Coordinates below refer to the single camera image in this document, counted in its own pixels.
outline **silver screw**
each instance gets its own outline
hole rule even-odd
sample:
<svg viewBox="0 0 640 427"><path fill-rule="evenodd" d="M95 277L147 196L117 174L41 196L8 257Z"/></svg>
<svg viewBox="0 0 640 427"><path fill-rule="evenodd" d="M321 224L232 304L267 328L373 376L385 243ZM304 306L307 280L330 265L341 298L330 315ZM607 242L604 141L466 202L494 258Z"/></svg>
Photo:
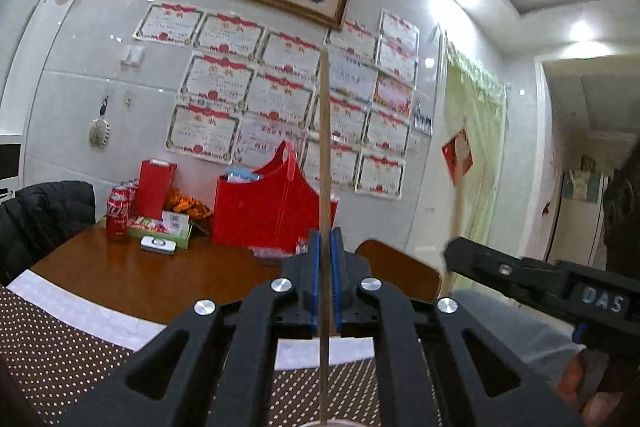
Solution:
<svg viewBox="0 0 640 427"><path fill-rule="evenodd" d="M203 299L193 305L193 311L198 315L210 315L216 311L216 304L209 299Z"/></svg>
<svg viewBox="0 0 640 427"><path fill-rule="evenodd" d="M288 292L293 288L293 283L284 277L271 281L271 289L277 293Z"/></svg>
<svg viewBox="0 0 640 427"><path fill-rule="evenodd" d="M374 292L382 288L382 281L380 279L376 279L375 277L365 277L362 281L360 281L360 287L363 290Z"/></svg>
<svg viewBox="0 0 640 427"><path fill-rule="evenodd" d="M458 309L458 303L449 297L444 297L438 301L438 309L442 313L454 313Z"/></svg>

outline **polka dot tablecloth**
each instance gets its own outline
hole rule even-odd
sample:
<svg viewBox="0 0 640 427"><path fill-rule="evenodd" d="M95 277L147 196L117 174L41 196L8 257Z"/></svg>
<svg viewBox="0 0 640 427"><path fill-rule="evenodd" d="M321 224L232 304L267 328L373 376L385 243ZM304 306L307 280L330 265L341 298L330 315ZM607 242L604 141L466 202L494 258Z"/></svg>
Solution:
<svg viewBox="0 0 640 427"><path fill-rule="evenodd" d="M0 354L33 409L55 425L66 409L125 363L132 351L70 327L0 287ZM318 420L318 369L275 371L269 407L272 427L298 427ZM380 425L373 359L332 366L330 415Z"/></svg>

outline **green tray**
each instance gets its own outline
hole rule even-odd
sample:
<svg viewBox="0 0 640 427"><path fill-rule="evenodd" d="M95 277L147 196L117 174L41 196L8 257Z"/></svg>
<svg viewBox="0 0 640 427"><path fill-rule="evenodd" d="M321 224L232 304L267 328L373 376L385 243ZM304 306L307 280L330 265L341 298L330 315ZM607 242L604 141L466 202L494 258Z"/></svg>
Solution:
<svg viewBox="0 0 640 427"><path fill-rule="evenodd" d="M100 226L103 229L107 228L107 218L106 216L102 216L100 220ZM145 237L145 235L150 235L152 237L158 237L160 239L168 239L169 241L175 241L175 246L177 248L181 248L182 250L187 250L189 248L189 239L191 238L191 230L193 229L193 225L189 223L189 232L187 233L187 237L180 237L179 235L170 235L168 233L160 233L153 232L152 230L141 230L135 229L133 227L127 227L127 235L130 237Z"/></svg>

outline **wooden table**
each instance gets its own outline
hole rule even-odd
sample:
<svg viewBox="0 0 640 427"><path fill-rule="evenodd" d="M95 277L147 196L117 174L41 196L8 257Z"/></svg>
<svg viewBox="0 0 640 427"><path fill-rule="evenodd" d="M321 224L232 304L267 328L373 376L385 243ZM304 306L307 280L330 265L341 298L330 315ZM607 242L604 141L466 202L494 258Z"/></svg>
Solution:
<svg viewBox="0 0 640 427"><path fill-rule="evenodd" d="M194 230L188 250L161 255L140 240L112 243L95 225L39 261L31 270L101 306L161 324L199 299L225 304L243 299L280 269L259 263L250 250L222 247Z"/></svg>

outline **white device on table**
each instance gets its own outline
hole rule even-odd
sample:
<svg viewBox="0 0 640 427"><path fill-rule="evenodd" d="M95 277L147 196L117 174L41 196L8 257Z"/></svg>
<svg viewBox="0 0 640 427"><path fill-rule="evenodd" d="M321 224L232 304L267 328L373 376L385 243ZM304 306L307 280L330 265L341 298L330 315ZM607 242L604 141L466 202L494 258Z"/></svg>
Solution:
<svg viewBox="0 0 640 427"><path fill-rule="evenodd" d="M175 253L175 241L160 239L152 235L145 235L140 241L140 247L142 250L164 253L165 255L173 255Z"/></svg>

